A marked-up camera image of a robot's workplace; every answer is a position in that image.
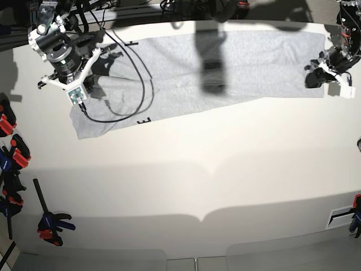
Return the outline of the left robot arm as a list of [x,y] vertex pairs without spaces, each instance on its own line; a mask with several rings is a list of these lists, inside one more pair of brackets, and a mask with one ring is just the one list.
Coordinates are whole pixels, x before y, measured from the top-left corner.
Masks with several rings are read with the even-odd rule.
[[340,10],[336,23],[341,27],[341,43],[321,51],[306,66],[305,86],[319,88],[324,83],[336,82],[352,87],[349,69],[360,61],[360,1],[338,1]]

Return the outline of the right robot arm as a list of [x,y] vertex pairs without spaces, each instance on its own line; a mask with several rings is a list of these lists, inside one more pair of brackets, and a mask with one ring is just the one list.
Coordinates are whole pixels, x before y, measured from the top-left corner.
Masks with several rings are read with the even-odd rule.
[[129,10],[132,19],[135,9],[146,6],[152,13],[161,11],[160,21],[176,20],[277,20],[312,23],[307,1],[39,1],[37,20],[32,25],[37,34],[50,33],[52,23],[60,19],[67,31],[87,33],[89,24],[85,13],[95,10]]

